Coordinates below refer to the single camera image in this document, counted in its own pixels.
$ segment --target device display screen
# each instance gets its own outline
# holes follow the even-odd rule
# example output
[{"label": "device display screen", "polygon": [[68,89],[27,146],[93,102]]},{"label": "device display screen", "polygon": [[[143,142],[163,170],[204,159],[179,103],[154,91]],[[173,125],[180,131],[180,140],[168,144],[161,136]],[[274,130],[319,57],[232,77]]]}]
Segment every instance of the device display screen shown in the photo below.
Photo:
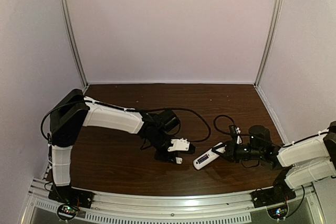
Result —
[{"label": "device display screen", "polygon": [[209,158],[208,154],[205,154],[204,156],[200,157],[197,162],[201,164],[202,162],[206,161]]}]

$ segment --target white wall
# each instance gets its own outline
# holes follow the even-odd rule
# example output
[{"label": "white wall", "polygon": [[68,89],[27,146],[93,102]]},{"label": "white wall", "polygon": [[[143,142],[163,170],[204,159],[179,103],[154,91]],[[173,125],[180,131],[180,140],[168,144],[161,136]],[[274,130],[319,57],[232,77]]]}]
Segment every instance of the white wall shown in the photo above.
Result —
[{"label": "white wall", "polygon": [[[261,89],[285,141],[336,120],[335,71],[336,0],[283,0]],[[316,183],[327,224],[336,219],[335,181]]]},{"label": "white wall", "polygon": [[274,0],[68,0],[96,82],[253,83]]},{"label": "white wall", "polygon": [[79,77],[59,0],[0,0],[0,223],[18,223],[47,164],[43,115]]}]

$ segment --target digital thermometer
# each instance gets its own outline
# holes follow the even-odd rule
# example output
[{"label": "digital thermometer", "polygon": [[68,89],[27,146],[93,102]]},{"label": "digital thermometer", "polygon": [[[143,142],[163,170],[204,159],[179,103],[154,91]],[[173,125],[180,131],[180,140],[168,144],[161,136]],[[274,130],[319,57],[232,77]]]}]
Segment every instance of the digital thermometer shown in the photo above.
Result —
[{"label": "digital thermometer", "polygon": [[[204,166],[206,166],[207,164],[210,164],[213,160],[215,160],[216,158],[219,157],[219,155],[212,152],[211,149],[194,160],[193,163],[194,163],[194,167],[196,168],[196,170],[199,170],[199,169],[203,168]],[[220,152],[220,153],[224,153],[225,152],[225,147],[221,147],[221,148],[217,149],[217,151]]]}]

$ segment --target brown wooden surface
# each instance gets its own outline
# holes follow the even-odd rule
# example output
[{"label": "brown wooden surface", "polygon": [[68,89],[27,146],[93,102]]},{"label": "brown wooden surface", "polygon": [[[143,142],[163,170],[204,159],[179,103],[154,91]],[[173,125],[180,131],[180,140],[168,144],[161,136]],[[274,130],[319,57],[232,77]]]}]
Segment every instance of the brown wooden surface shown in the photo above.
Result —
[{"label": "brown wooden surface", "polygon": [[[86,95],[138,109],[170,106],[190,108],[200,113],[212,129],[212,120],[216,115],[228,114],[235,119],[242,132],[247,133],[254,124],[262,124],[271,130],[272,140],[281,143],[252,85],[91,85]],[[176,114],[182,121],[178,136],[192,141],[206,135],[206,127],[194,115],[180,111]],[[225,119],[219,121],[219,126],[225,130],[228,125]],[[109,193],[151,196],[222,194],[271,186],[279,171],[261,166],[245,169],[241,164],[218,158],[199,171],[194,169],[192,163],[196,157],[226,140],[229,140],[228,136],[213,129],[208,141],[195,143],[194,155],[180,154],[183,164],[174,165],[156,161],[153,148],[139,150],[142,140],[136,135],[100,127],[83,127],[72,151],[72,185]]]}]

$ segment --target vertical metal post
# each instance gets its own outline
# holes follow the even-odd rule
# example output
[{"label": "vertical metal post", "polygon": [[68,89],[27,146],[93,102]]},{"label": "vertical metal post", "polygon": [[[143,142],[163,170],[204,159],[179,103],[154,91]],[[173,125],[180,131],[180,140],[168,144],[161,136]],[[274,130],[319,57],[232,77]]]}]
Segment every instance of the vertical metal post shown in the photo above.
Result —
[{"label": "vertical metal post", "polygon": [[275,0],[275,2],[274,2],[272,19],[271,19],[271,24],[270,24],[270,27],[269,27],[268,37],[267,37],[267,40],[266,40],[264,54],[263,54],[263,57],[261,59],[258,75],[257,75],[256,81],[255,81],[255,87],[256,88],[260,85],[262,75],[264,74],[264,71],[265,71],[265,66],[266,66],[268,56],[269,56],[269,53],[270,53],[270,50],[271,50],[271,47],[272,47],[276,27],[277,27],[278,20],[279,20],[279,17],[280,17],[282,1],[283,0]]},{"label": "vertical metal post", "polygon": [[78,49],[75,41],[74,31],[72,29],[71,19],[70,19],[70,13],[69,13],[69,7],[67,0],[60,0],[61,1],[61,7],[63,12],[63,17],[66,25],[67,35],[69,38],[70,48],[72,51],[73,58],[75,60],[76,68],[79,74],[80,81],[83,85],[83,88],[86,88],[88,86],[88,81],[86,79],[82,63],[79,58]]}]

